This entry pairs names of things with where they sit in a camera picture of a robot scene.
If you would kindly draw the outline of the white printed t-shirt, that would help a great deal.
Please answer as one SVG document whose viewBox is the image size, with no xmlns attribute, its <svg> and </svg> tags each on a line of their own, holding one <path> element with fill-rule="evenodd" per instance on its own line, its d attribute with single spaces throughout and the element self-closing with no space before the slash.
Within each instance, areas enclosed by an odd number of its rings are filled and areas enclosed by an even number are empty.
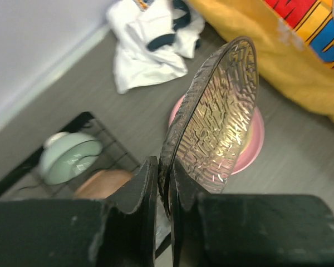
<svg viewBox="0 0 334 267">
<path fill-rule="evenodd" d="M 189 1 L 115 1 L 106 20 L 117 38 L 117 92 L 157 85 L 188 73 L 205 20 Z"/>
</svg>

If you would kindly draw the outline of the pink plate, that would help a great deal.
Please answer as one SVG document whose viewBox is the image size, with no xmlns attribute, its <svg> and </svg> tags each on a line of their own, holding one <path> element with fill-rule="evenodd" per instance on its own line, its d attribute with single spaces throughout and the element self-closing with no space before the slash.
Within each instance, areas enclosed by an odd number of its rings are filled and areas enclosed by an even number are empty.
<svg viewBox="0 0 334 267">
<path fill-rule="evenodd" d="M 264 141 L 264 123 L 255 108 L 246 129 L 228 117 L 226 104 L 201 100 L 181 138 L 176 158 L 196 180 L 225 183 L 248 167 Z"/>
</svg>

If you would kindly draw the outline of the light green bowl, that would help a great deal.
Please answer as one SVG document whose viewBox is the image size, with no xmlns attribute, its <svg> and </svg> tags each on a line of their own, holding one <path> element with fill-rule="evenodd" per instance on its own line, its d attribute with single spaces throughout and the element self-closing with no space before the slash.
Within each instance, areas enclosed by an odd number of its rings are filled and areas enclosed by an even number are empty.
<svg viewBox="0 0 334 267">
<path fill-rule="evenodd" d="M 48 185 L 68 182 L 91 167 L 103 150 L 103 144 L 82 132 L 58 132 L 43 144 L 39 171 Z"/>
</svg>

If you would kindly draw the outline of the orange cartoon pillow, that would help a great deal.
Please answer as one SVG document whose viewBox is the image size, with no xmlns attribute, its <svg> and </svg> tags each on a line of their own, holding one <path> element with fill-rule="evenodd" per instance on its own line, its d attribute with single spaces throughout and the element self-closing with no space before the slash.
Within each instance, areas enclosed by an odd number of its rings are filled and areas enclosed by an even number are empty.
<svg viewBox="0 0 334 267">
<path fill-rule="evenodd" d="M 248 36 L 259 73 L 283 96 L 334 122 L 334 1 L 192 1 L 226 41 Z"/>
</svg>

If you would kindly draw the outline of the clear textured glass plate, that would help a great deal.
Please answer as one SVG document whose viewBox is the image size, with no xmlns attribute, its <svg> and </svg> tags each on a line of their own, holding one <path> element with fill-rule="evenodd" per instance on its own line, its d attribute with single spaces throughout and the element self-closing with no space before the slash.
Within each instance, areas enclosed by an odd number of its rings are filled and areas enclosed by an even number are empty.
<svg viewBox="0 0 334 267">
<path fill-rule="evenodd" d="M 258 85 L 256 48 L 247 36 L 222 45 L 198 69 L 160 153 L 158 187 L 167 215 L 176 161 L 207 191 L 223 191 L 251 127 Z"/>
</svg>

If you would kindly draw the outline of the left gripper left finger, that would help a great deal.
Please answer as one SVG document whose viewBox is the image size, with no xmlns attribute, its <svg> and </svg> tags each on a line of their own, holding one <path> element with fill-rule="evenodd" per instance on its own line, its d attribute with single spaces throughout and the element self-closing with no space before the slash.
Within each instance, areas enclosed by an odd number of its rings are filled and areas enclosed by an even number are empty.
<svg viewBox="0 0 334 267">
<path fill-rule="evenodd" d="M 106 199 L 0 201 L 0 266 L 154 266 L 158 163 Z"/>
</svg>

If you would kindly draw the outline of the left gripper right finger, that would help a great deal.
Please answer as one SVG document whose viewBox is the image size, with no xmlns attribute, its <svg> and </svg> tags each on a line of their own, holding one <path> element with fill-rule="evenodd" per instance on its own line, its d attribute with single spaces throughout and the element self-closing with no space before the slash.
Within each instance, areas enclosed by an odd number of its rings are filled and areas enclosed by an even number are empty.
<svg viewBox="0 0 334 267">
<path fill-rule="evenodd" d="M 176 162 L 174 266 L 334 266 L 334 215 L 312 195 L 211 194 Z"/>
</svg>

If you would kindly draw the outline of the brown bowl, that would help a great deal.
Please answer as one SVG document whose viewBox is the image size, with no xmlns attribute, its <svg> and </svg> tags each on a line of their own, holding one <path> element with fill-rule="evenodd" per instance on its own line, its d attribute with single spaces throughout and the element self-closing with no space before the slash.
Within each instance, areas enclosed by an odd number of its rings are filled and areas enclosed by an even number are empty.
<svg viewBox="0 0 334 267">
<path fill-rule="evenodd" d="M 76 190 L 74 198 L 105 199 L 124 186 L 133 176 L 133 173 L 125 170 L 101 170 Z"/>
</svg>

